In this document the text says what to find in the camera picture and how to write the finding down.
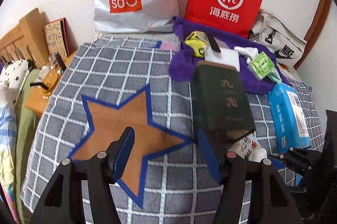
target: grey nike bag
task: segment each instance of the grey nike bag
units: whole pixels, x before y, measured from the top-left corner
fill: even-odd
[[[302,57],[307,42],[292,32],[272,12],[261,9],[249,33],[250,40],[267,47],[276,61],[292,68]]]

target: blue tissue box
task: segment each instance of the blue tissue box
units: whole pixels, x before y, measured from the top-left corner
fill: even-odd
[[[278,152],[285,153],[290,147],[309,147],[308,128],[295,89],[278,83],[267,98],[274,120]]]

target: pillow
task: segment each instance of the pillow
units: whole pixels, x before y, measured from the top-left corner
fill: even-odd
[[[31,61],[19,60],[6,64],[1,71],[0,85],[8,85],[14,106],[32,68]]]

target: wooden headboard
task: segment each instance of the wooden headboard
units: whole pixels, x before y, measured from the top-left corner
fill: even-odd
[[[0,39],[0,58],[4,63],[32,60],[36,67],[48,61],[43,20],[38,8],[20,19],[19,24]]]

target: colorful blanket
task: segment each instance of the colorful blanket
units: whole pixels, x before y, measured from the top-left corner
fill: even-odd
[[[16,116],[9,89],[0,85],[0,182],[14,220],[20,223],[14,196],[16,133]]]

